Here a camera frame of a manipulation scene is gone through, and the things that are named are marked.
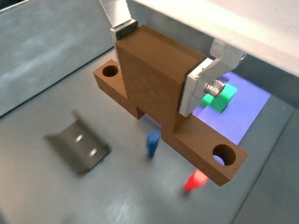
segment gray wall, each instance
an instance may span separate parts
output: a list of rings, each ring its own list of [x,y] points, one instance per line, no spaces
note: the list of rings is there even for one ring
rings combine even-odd
[[[97,0],[33,0],[0,13],[0,115],[111,46]]]

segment hole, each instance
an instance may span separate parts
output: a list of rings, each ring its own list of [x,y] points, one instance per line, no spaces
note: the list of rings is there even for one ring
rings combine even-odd
[[[95,154],[98,153],[98,149],[95,148],[91,152],[90,152],[90,154],[89,154],[89,156],[93,158],[94,156],[95,156]]]
[[[233,165],[237,161],[237,153],[226,144],[219,144],[214,148],[213,155],[219,157],[219,159],[223,160],[225,165]]]
[[[79,135],[75,139],[75,143],[78,143],[81,141],[81,139],[83,138],[83,135]]]
[[[117,66],[107,66],[105,69],[103,69],[103,72],[105,76],[107,77],[114,77],[117,74],[118,74],[118,67]]]

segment screw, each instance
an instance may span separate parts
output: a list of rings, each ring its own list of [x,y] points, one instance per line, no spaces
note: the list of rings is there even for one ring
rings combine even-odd
[[[95,156],[97,153],[98,153],[98,149],[95,148],[95,149],[90,152],[89,156],[93,158],[93,157]]]
[[[82,138],[83,138],[83,135],[79,135],[78,138],[75,139],[75,142],[78,143]]]

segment wooden block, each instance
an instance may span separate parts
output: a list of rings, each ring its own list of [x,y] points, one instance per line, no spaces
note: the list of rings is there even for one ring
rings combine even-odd
[[[137,118],[145,115],[145,112],[127,100],[127,90],[123,81],[123,74],[118,70],[118,63],[110,60],[97,71],[95,78],[99,88],[118,102],[118,104]]]
[[[219,185],[237,174],[249,154],[194,115],[174,133],[163,132],[163,140]],[[225,164],[213,155],[222,157]]]
[[[179,100],[187,73],[206,56],[147,26],[117,42],[129,100],[167,128],[183,122]]]
[[[99,77],[106,73],[103,66],[95,72],[99,87],[122,106],[134,105],[135,111],[141,109],[162,124],[163,140],[222,186],[249,154],[197,117],[178,112],[186,76],[206,56],[147,26],[117,42],[117,52],[122,85]],[[213,155],[222,157],[226,165],[218,164]]]

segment metal bracket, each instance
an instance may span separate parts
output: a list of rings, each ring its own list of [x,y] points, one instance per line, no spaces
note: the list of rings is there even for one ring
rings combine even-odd
[[[179,110],[183,116],[191,114],[207,93],[214,97],[219,96],[226,84],[218,78],[233,71],[247,56],[237,47],[218,39],[214,39],[210,54],[217,59],[206,59],[186,78]]]
[[[89,172],[110,153],[109,143],[90,128],[78,113],[77,122],[59,134],[47,139],[73,170]]]
[[[131,18],[127,0],[99,0],[111,23],[111,34],[117,43],[137,28],[138,22]]]

